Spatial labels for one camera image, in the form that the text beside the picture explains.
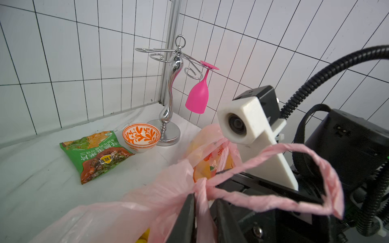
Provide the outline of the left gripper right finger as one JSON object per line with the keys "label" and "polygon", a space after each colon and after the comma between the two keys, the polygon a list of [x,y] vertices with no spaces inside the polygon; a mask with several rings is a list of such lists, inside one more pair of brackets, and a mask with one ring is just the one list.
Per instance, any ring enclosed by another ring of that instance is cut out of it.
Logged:
{"label": "left gripper right finger", "polygon": [[246,239],[235,220],[229,203],[217,199],[216,203],[216,228],[218,243],[246,243]]}

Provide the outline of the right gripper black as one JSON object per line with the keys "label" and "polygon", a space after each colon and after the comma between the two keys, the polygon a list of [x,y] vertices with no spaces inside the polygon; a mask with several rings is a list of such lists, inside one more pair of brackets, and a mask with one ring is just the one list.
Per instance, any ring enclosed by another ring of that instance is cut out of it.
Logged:
{"label": "right gripper black", "polygon": [[[276,183],[255,177],[249,173],[234,175],[217,186],[228,192],[244,195],[276,195],[289,197],[297,202],[322,203],[323,185],[317,179],[307,179],[298,172],[293,175],[299,183],[299,190],[293,190]],[[359,208],[347,193],[342,220],[334,216],[320,216],[273,209],[262,213],[229,206],[247,243],[346,243],[345,231],[356,226]],[[212,219],[216,223],[216,203],[212,204]]]}

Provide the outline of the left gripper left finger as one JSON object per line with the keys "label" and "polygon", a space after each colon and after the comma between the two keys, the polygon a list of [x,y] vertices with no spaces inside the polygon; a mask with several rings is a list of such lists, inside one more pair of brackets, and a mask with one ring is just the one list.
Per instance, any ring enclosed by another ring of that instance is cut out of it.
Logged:
{"label": "left gripper left finger", "polygon": [[187,196],[166,243],[195,243],[195,222],[196,199],[192,193]]}

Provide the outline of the pink plastic bag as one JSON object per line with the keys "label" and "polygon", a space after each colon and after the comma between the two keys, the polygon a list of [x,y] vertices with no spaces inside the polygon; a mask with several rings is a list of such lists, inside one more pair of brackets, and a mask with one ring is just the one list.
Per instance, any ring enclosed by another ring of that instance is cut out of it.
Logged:
{"label": "pink plastic bag", "polygon": [[[218,185],[234,175],[255,168],[271,157],[285,151],[310,155],[323,177],[325,194],[323,204],[297,202],[276,195],[248,196],[240,192],[227,192]],[[193,167],[188,160],[163,170],[156,180],[147,186],[133,190],[120,201],[101,202],[72,209],[61,219],[47,227],[35,243],[134,243],[149,231],[150,243],[164,243],[171,233],[179,211],[189,194],[196,201],[197,242],[216,241],[216,226],[211,219],[209,201],[223,199],[235,206],[255,212],[273,209],[333,215],[342,219],[344,195],[334,168],[313,150],[303,144],[268,146],[258,156],[213,178],[194,181]]]}
{"label": "pink plastic bag", "polygon": [[222,161],[231,156],[235,166],[242,164],[236,144],[230,142],[222,133],[219,124],[204,127],[189,144],[183,158],[194,168],[201,162],[221,157]]}

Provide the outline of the yellow banana bunch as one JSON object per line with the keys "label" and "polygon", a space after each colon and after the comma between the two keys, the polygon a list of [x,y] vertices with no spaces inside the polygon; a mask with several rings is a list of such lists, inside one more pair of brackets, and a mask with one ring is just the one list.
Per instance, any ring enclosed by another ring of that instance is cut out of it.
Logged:
{"label": "yellow banana bunch", "polygon": [[201,178],[210,179],[216,175],[216,173],[232,169],[235,166],[231,156],[227,156],[225,162],[222,161],[221,157],[216,159],[209,159],[207,161],[201,161],[193,172],[193,180],[197,182]]}
{"label": "yellow banana bunch", "polygon": [[142,234],[142,236],[136,241],[136,243],[148,243],[149,234],[150,234],[150,228],[148,228],[148,229]]}

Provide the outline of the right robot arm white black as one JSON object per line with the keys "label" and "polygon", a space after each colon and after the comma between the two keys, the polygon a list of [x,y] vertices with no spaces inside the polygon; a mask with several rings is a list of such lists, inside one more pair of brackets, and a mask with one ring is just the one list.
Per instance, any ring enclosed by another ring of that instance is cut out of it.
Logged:
{"label": "right robot arm white black", "polygon": [[[266,123],[285,121],[322,84],[351,66],[377,59],[388,59],[387,45],[348,54],[305,82],[282,108],[276,108],[272,86],[248,90],[222,111],[228,132],[247,136],[250,122],[235,112],[236,106],[252,102],[251,113],[263,113]],[[211,216],[221,228],[223,242],[244,237],[248,243],[345,243],[344,232],[356,228],[369,237],[389,223],[389,132],[361,117],[326,104],[314,105],[299,123],[294,142],[304,144],[326,159],[337,172],[345,195],[345,218],[315,216],[271,210],[256,213],[217,200]]]}

